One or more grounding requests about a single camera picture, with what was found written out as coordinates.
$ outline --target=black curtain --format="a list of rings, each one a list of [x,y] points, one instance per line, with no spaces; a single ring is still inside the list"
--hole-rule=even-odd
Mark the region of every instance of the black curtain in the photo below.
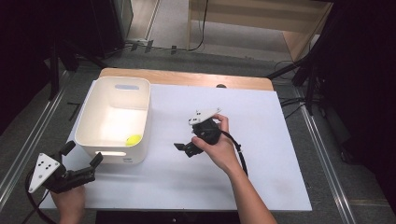
[[[0,5],[0,134],[50,80],[50,16],[44,1]]]
[[[329,20],[345,7],[315,59],[321,91],[351,134],[342,147],[374,172],[396,214],[396,8],[340,1]]]

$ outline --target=white table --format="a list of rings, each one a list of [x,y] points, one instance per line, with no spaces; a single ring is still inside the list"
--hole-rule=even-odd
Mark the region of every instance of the white table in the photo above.
[[[188,143],[195,109],[221,107],[242,145],[249,179],[272,211],[311,211],[290,135],[274,91],[153,84],[152,126],[146,159],[137,165],[101,164],[86,185],[86,207],[104,210],[235,210],[226,176],[205,154],[188,158],[174,143]],[[69,136],[74,139],[77,124]],[[64,165],[76,170],[91,158],[79,146]],[[48,197],[41,208],[54,208]]]

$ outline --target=tennis ball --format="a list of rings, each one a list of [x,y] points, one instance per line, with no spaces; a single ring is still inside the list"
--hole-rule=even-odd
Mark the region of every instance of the tennis ball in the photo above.
[[[126,146],[127,147],[132,147],[139,143],[140,139],[142,139],[142,136],[140,134],[134,134],[131,135],[127,140],[126,140]]]

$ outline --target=wire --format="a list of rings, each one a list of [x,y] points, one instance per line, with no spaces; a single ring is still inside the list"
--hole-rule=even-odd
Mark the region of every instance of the wire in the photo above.
[[[27,198],[29,199],[30,204],[33,206],[33,210],[26,216],[26,218],[24,219],[23,223],[26,223],[29,218],[35,213],[37,212],[38,215],[40,216],[41,219],[43,219],[45,222],[49,223],[49,224],[56,224],[56,222],[54,222],[52,219],[50,219],[49,217],[47,217],[43,212],[41,212],[41,210],[39,209],[39,206],[42,202],[44,202],[44,200],[46,199],[47,195],[50,193],[50,191],[48,190],[47,193],[44,195],[44,197],[41,199],[41,201],[39,203],[35,203],[35,200],[33,199],[32,195],[29,193],[29,182],[30,179],[32,178],[33,172],[35,171],[35,166],[29,171],[28,175],[25,178],[25,192],[27,195]]]
[[[44,195],[43,199],[41,199],[41,201],[35,206],[35,208],[29,213],[29,215],[26,216],[26,218],[23,220],[22,224],[27,223],[27,221],[29,220],[29,218],[35,213],[35,211],[38,209],[38,206],[40,206],[40,204],[42,202],[44,202],[44,200],[46,199],[47,195],[50,193],[49,190],[47,190],[47,193]]]
[[[275,66],[274,66],[274,72],[276,72],[276,67],[277,67],[280,63],[291,63],[291,64],[294,65],[295,68],[298,68],[298,66],[296,66],[296,65],[294,64],[294,61],[280,61],[280,62],[278,62],[278,63],[275,64]],[[279,76],[279,77],[282,78],[282,79],[290,80],[290,79],[285,78],[285,77],[282,77],[282,76]]]
[[[239,144],[233,139],[233,137],[232,137],[229,133],[224,132],[224,131],[222,131],[222,130],[220,130],[220,131],[221,131],[225,136],[227,136],[228,138],[230,138],[230,139],[233,141],[233,144],[235,145],[235,150],[236,150],[236,152],[238,152],[239,160],[241,161],[242,169],[244,170],[245,174],[248,176],[248,168],[247,168],[247,164],[246,164],[246,162],[245,162],[244,155],[242,154],[241,145],[239,145]]]
[[[119,52],[119,51],[122,51],[122,50],[125,50],[125,49],[128,49],[128,48],[131,48],[131,47],[133,47],[133,46],[138,46],[138,47],[140,47],[140,48],[146,48],[146,49],[162,49],[162,50],[171,50],[171,51],[187,51],[187,52],[192,52],[192,51],[195,51],[195,50],[197,50],[198,48],[200,48],[203,44],[204,44],[204,39],[205,39],[205,22],[206,22],[206,14],[207,14],[207,5],[208,5],[208,2],[209,2],[209,0],[206,0],[206,5],[205,5],[205,14],[204,14],[204,20],[203,20],[203,25],[202,25],[202,31],[201,31],[201,24],[199,23],[199,29],[200,29],[200,33],[202,34],[202,38],[201,38],[201,42],[199,43],[199,45],[196,47],[196,48],[194,48],[194,49],[169,49],[169,48],[161,48],[161,47],[148,47],[148,46],[145,46],[145,45],[143,45],[143,44],[133,44],[132,46],[127,46],[127,47],[125,47],[125,48],[122,48],[122,49],[117,49],[117,50],[114,50],[114,51],[111,51],[111,52],[109,52],[109,54],[111,54],[111,53],[116,53],[116,52]]]
[[[302,104],[302,105],[299,105],[295,110],[293,110],[291,113],[289,113],[286,117],[285,117],[285,119],[287,119],[288,117],[290,117],[292,114],[294,114],[298,109],[300,109],[303,105],[305,105],[305,104]]]

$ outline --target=person's hand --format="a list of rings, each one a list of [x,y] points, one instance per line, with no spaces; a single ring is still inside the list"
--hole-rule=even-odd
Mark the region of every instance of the person's hand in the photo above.
[[[52,200],[60,213],[60,224],[80,223],[85,213],[85,187],[79,186],[63,193],[51,192]]]
[[[217,114],[212,118],[220,121],[219,128],[222,131],[226,133],[229,132],[229,123],[227,117]],[[198,148],[205,151],[212,161],[227,175],[229,175],[233,169],[241,169],[241,166],[239,165],[238,159],[235,155],[233,141],[224,134],[221,134],[219,141],[213,146],[209,145],[197,136],[194,136],[191,141]]]

